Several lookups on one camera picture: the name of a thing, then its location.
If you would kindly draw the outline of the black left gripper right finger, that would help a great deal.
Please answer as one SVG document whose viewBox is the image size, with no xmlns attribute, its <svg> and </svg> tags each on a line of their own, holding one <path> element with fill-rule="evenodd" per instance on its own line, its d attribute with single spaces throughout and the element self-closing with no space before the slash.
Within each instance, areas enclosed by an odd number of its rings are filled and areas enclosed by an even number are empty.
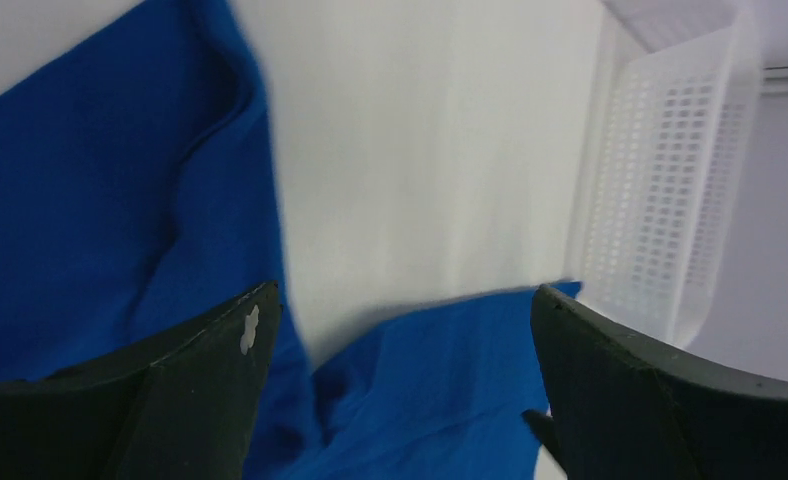
<svg viewBox="0 0 788 480">
<path fill-rule="evenodd" d="M 550 410 L 523 418 L 570 479 L 788 479 L 788 382 L 733 369 L 539 288 Z"/>
</svg>

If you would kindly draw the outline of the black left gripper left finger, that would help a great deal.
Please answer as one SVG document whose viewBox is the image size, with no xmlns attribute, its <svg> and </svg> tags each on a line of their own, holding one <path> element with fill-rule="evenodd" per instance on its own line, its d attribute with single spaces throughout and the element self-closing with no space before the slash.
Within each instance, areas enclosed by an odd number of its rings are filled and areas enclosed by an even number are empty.
<svg viewBox="0 0 788 480">
<path fill-rule="evenodd" d="M 282 316 L 261 284 L 37 381 L 0 383 L 0 479 L 238 479 Z"/>
</svg>

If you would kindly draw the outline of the blue t shirt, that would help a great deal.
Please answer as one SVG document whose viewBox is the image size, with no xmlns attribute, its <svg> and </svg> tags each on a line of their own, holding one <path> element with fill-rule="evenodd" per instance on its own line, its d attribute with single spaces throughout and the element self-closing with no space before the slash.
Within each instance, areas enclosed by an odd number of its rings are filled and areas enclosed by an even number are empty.
<svg viewBox="0 0 788 480">
<path fill-rule="evenodd" d="M 0 383 L 273 282 L 238 479 L 530 479 L 564 95 L 503 1 L 144 1 L 0 94 Z"/>
</svg>

